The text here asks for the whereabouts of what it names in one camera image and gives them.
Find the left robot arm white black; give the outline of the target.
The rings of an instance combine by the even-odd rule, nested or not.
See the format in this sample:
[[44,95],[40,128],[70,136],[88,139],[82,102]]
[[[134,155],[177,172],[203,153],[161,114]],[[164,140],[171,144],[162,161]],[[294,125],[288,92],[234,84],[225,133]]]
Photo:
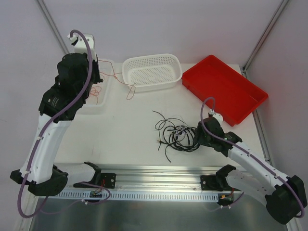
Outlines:
[[67,185],[85,181],[90,187],[101,182],[98,167],[85,162],[72,167],[57,167],[54,160],[62,138],[83,107],[93,84],[103,80],[99,74],[98,59],[92,61],[90,81],[87,82],[89,59],[86,53],[70,53],[57,64],[55,83],[47,90],[39,105],[39,120],[34,140],[33,158],[27,158],[23,167],[11,172],[10,178],[21,184],[25,175],[28,191],[35,196],[56,196]]

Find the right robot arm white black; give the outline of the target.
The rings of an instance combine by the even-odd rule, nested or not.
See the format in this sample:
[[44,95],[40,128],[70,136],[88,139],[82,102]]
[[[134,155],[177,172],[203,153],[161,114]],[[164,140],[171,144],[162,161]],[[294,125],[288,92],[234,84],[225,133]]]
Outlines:
[[302,218],[308,205],[305,186],[300,177],[288,175],[275,169],[253,154],[242,139],[233,132],[225,133],[213,116],[197,125],[196,141],[238,163],[249,173],[246,176],[232,165],[216,172],[212,185],[216,190],[238,189],[259,201],[280,224],[293,218]]

